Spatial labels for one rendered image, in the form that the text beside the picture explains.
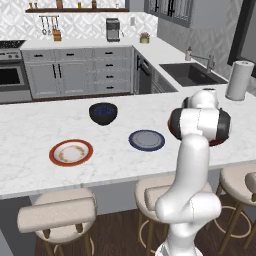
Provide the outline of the blue rimmed grey plate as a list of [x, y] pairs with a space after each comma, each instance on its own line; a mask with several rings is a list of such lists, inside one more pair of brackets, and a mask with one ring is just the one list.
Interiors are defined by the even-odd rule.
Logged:
[[153, 152], [165, 145], [165, 138], [157, 131], [137, 130], [130, 134], [129, 143], [140, 151]]

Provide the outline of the dark blue bowl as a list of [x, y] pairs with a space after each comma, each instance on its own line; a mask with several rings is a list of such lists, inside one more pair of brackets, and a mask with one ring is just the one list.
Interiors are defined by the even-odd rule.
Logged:
[[90, 118], [101, 126], [106, 126], [113, 122], [117, 117], [117, 113], [117, 106], [107, 102], [96, 103], [89, 108]]

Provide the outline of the orange rimmed white plate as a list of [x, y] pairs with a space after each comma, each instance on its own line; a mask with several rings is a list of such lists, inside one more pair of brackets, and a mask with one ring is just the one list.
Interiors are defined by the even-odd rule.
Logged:
[[56, 144], [49, 159], [57, 166], [72, 167], [88, 161], [93, 154], [92, 145], [81, 139], [69, 139]]

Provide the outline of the grey cupboards under sink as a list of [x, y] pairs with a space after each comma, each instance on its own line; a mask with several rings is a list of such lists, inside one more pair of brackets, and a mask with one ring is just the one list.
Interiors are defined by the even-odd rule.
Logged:
[[156, 70], [152, 71], [152, 92], [153, 93], [172, 93], [176, 89]]

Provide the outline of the black dishwasher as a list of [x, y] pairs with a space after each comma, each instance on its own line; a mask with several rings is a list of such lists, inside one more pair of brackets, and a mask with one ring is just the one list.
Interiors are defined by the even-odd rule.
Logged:
[[152, 92], [152, 67], [140, 54], [136, 54], [135, 93], [150, 94]]

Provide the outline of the beige bar stool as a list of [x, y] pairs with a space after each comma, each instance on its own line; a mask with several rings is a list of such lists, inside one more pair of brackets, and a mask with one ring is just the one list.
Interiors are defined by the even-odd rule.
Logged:
[[[149, 187], [156, 182], [156, 187]], [[157, 177], [157, 178], [148, 178], [144, 180], [139, 180], [136, 184], [135, 188], [135, 201], [139, 211], [139, 220], [138, 220], [138, 242], [140, 242], [143, 247], [146, 249], [146, 256], [151, 256], [151, 253], [155, 255], [155, 251], [151, 249], [152, 245], [152, 236], [153, 236], [153, 228], [154, 223], [165, 223], [160, 221], [155, 213], [155, 204], [157, 200], [163, 196], [172, 186], [174, 182], [174, 175], [169, 175], [166, 177]], [[192, 206], [192, 199], [197, 198], [199, 195], [213, 195], [211, 186], [209, 183], [206, 183], [204, 189], [197, 193], [195, 196], [191, 198], [190, 201], [185, 203], [185, 206], [175, 215], [176, 219], [174, 219], [174, 224], [192, 224], [195, 222], [194, 217], [191, 215], [194, 213], [194, 208]], [[143, 216], [147, 217], [147, 220], [143, 222]], [[142, 230], [146, 224], [149, 223], [148, 226], [148, 237], [147, 243], [143, 241], [142, 238]], [[169, 223], [165, 223], [167, 225], [164, 229], [164, 234], [167, 232], [167, 227], [171, 225]], [[195, 247], [195, 253], [192, 253], [191, 256], [203, 256], [200, 250]]]
[[223, 168], [220, 171], [216, 195], [220, 196], [222, 191], [225, 191], [236, 201], [236, 206], [235, 211], [229, 218], [228, 228], [219, 248], [220, 254], [222, 254], [226, 248], [243, 207], [250, 206], [256, 208], [256, 163]]
[[64, 256], [63, 246], [84, 238], [86, 256], [94, 255], [89, 230], [96, 220], [97, 202], [88, 188], [45, 193], [17, 216], [20, 233], [35, 232], [47, 256]]

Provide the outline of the grey base cupboard run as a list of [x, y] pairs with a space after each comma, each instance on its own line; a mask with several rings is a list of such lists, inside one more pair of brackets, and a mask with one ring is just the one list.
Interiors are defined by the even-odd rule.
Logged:
[[131, 47], [23, 50], [32, 96], [128, 93]]

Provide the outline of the dark sink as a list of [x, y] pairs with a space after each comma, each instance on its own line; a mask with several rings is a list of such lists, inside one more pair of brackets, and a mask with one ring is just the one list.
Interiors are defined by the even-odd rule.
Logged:
[[161, 64], [170, 76], [182, 87], [226, 84], [226, 81], [214, 73], [207, 73], [198, 63]]

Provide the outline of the silver tap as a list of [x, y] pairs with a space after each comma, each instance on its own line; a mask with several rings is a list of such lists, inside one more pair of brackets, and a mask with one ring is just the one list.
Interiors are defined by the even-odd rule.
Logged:
[[207, 66], [206, 66], [206, 72], [207, 73], [210, 73], [215, 68], [215, 62], [214, 62], [214, 56], [213, 55], [209, 55], [208, 57], [192, 55], [192, 57], [207, 61]]

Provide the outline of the white paper towel roll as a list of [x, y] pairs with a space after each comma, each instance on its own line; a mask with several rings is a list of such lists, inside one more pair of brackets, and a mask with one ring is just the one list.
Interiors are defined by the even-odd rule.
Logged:
[[225, 97], [232, 101], [243, 101], [254, 64], [249, 61], [235, 61], [228, 81]]

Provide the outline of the steel oven with hob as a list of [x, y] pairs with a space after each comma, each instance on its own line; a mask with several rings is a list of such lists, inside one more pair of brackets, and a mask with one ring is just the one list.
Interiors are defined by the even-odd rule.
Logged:
[[20, 50], [24, 43], [25, 40], [0, 40], [0, 104], [32, 100]]

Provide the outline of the dark framed window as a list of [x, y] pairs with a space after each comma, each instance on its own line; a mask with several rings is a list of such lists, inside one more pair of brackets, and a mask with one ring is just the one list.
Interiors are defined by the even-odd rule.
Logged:
[[242, 50], [245, 46], [246, 35], [249, 31], [249, 25], [253, 17], [255, 6], [256, 0], [243, 0], [242, 2], [241, 11], [227, 61], [229, 66], [232, 66], [235, 61], [248, 61], [248, 58], [242, 56]]

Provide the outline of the grey wall cupboards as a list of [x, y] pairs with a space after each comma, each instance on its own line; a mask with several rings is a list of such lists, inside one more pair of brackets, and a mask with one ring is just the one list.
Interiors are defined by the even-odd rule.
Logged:
[[195, 0], [144, 0], [144, 11], [189, 28]]

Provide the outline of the dark wooden wall shelf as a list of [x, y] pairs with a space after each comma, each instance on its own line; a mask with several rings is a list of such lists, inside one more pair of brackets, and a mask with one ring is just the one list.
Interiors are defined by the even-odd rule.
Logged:
[[59, 13], [59, 12], [129, 12], [128, 8], [33, 8], [25, 10], [25, 13]]

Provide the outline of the rail with hanging tools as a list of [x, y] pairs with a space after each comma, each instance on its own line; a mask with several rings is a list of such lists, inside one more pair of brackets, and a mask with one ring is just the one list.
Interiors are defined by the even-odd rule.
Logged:
[[43, 35], [52, 35], [58, 29], [58, 15], [40, 15]]

